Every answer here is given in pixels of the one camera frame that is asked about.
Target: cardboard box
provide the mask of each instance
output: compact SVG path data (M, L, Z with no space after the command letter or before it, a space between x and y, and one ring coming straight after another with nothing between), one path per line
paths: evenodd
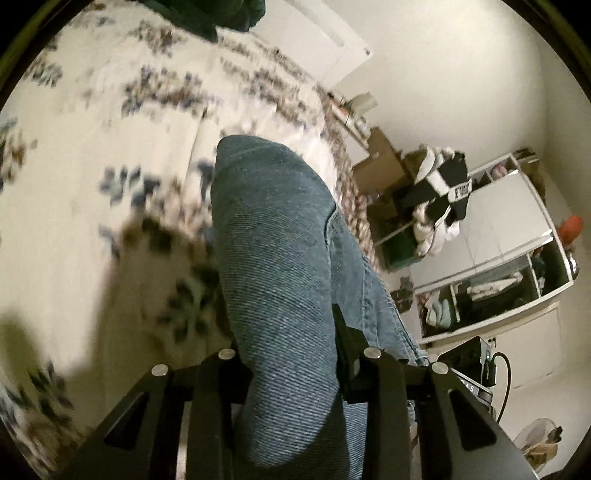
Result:
M395 150L379 128L371 129L368 140L370 156L353 167L353 176L361 195L383 193L411 184L400 162L400 152Z

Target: floral bedspread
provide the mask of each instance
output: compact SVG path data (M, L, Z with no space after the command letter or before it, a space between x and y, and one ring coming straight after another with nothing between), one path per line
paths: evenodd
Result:
M43 477L153 365L228 346L209 197L225 135L301 155L372 252L326 94L255 36L219 33L94 2L0 113L0 416Z

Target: denim leg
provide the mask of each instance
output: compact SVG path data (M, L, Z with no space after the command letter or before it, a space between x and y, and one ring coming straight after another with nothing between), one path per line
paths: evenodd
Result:
M396 357L412 342L320 177L287 147L226 137L212 186L220 282L253 372L235 424L239 478L359 478L365 405L343 405L337 302L348 325Z

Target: silver screw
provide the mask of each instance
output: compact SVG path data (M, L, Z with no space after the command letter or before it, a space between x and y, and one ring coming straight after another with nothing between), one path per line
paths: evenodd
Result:
M374 360L376 360L382 356L382 351L375 346L369 346L363 351L363 354L367 358L373 358Z
M435 362L431 368L436 374L439 375L445 375L447 372L449 372L449 367L443 362Z
M236 356L236 351L231 348L224 348L217 353L220 360L231 360Z
M168 367L164 364L154 365L152 367L152 375L155 377L163 377L168 373Z

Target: red object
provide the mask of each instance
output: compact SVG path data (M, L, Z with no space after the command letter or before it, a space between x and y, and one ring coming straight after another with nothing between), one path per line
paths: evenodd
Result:
M570 245L583 231L583 219L578 215L571 215L558 227L558 236L563 245Z

